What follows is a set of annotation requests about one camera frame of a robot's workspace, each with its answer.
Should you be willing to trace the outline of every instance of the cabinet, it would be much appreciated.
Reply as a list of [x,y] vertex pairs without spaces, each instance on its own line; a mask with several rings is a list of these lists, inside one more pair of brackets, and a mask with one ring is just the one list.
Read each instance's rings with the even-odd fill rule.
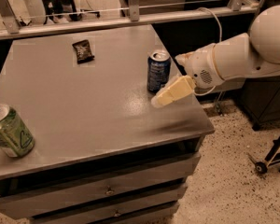
[[[77,65],[72,44],[83,39],[95,59]],[[173,214],[214,127],[194,96],[150,104],[147,53],[164,49],[152,26],[28,38],[11,48],[0,103],[18,110],[35,148],[21,159],[0,150],[0,212],[35,224]]]
[[280,76],[248,79],[237,93],[239,103],[253,119],[253,129],[280,119]]

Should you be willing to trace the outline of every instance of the chair wheel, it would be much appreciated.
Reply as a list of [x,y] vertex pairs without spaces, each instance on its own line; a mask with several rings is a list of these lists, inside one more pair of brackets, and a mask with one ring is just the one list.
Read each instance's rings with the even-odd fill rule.
[[82,20],[82,14],[70,14],[69,17],[72,21],[81,21]]
[[261,175],[268,172],[267,166],[261,161],[255,163],[255,170]]

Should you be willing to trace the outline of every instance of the blue soda can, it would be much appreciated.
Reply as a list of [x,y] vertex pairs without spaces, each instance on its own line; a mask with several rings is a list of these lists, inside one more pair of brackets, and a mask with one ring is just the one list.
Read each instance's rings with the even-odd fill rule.
[[156,49],[148,57],[147,89],[158,92],[168,82],[171,58],[168,52]]

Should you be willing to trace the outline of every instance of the drawer handle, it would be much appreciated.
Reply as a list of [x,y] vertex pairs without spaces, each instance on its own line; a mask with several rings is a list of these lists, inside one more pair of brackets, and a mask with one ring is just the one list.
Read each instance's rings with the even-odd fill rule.
[[114,190],[112,190],[111,187],[108,187],[107,191],[105,192],[105,195],[107,196],[112,196],[114,194]]
[[121,213],[119,212],[119,210],[115,210],[113,217],[120,217],[120,216],[121,216]]

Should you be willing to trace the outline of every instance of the can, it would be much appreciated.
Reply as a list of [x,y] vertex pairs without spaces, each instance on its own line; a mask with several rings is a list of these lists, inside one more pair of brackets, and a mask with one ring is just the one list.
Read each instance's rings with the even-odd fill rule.
[[0,148],[9,157],[22,157],[35,146],[35,140],[16,110],[0,104]]
[[156,49],[148,57],[147,89],[158,92],[168,82],[171,58],[167,51]]

